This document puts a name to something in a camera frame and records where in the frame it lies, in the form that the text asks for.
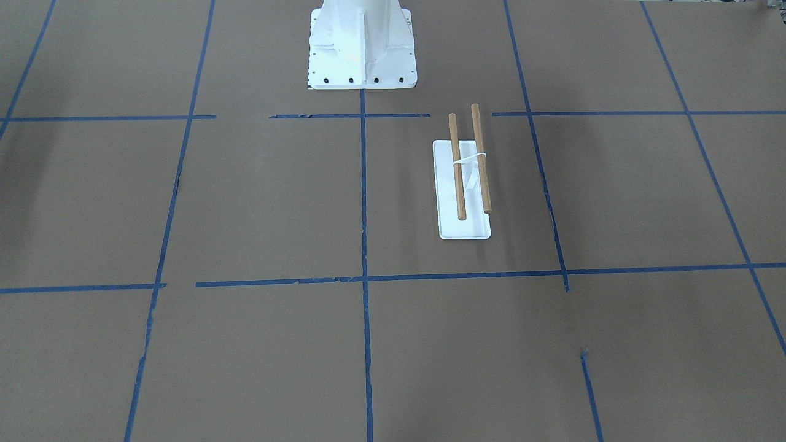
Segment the white pedestal column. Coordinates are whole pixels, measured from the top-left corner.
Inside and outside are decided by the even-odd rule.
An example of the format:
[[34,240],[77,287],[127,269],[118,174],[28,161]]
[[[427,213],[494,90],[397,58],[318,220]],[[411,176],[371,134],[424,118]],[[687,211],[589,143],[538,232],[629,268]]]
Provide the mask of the white pedestal column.
[[309,18],[307,87],[396,90],[418,84],[411,11],[398,1],[325,1]]

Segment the near wooden rack rod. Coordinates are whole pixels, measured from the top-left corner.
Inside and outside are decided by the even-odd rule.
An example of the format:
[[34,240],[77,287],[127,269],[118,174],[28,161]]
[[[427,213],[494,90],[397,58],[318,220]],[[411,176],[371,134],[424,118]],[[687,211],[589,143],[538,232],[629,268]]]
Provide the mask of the near wooden rack rod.
[[452,167],[454,171],[454,190],[456,196],[457,219],[465,221],[467,218],[467,210],[464,196],[464,182],[462,174],[461,150],[459,131],[457,127],[457,115],[455,113],[448,114],[449,136],[450,136],[450,149],[452,154]]

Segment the white towel rack base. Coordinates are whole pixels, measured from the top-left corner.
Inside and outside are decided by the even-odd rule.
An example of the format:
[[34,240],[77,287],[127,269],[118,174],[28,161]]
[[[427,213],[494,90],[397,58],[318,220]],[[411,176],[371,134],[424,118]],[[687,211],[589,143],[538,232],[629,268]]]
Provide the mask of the white towel rack base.
[[474,141],[461,140],[454,156],[450,140],[432,143],[437,223],[443,240],[486,240],[491,237],[489,214],[483,207],[479,159]]

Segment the wooden rack rod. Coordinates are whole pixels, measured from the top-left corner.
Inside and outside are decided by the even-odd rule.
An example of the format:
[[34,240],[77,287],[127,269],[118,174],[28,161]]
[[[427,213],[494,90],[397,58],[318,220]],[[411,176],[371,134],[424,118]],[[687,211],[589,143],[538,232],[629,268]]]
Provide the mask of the wooden rack rod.
[[452,167],[454,171],[454,190],[456,196],[457,219],[465,221],[467,218],[467,210],[464,196],[464,182],[462,174],[461,150],[459,131],[457,127],[457,115],[455,113],[448,114],[449,136],[450,136],[450,149],[452,154]]
[[493,212],[493,205],[491,203],[491,192],[489,192],[488,159],[486,158],[484,146],[484,133],[480,105],[478,103],[473,103],[470,106],[470,110],[472,115],[473,134],[475,138],[475,153],[477,153],[475,158],[477,159],[477,165],[479,168],[479,184],[483,212],[485,214],[491,214]]

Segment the far wooden rack rod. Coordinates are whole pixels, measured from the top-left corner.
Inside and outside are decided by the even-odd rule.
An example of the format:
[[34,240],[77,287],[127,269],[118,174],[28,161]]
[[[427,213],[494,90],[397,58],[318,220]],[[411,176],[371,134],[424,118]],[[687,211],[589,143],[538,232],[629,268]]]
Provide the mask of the far wooden rack rod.
[[475,158],[477,159],[477,165],[479,168],[479,184],[483,212],[485,214],[491,214],[493,212],[493,205],[491,203],[491,192],[489,192],[488,159],[486,158],[484,146],[484,133],[480,105],[478,103],[473,103],[470,106],[470,110],[472,115],[473,134],[475,138],[475,153],[477,153]]

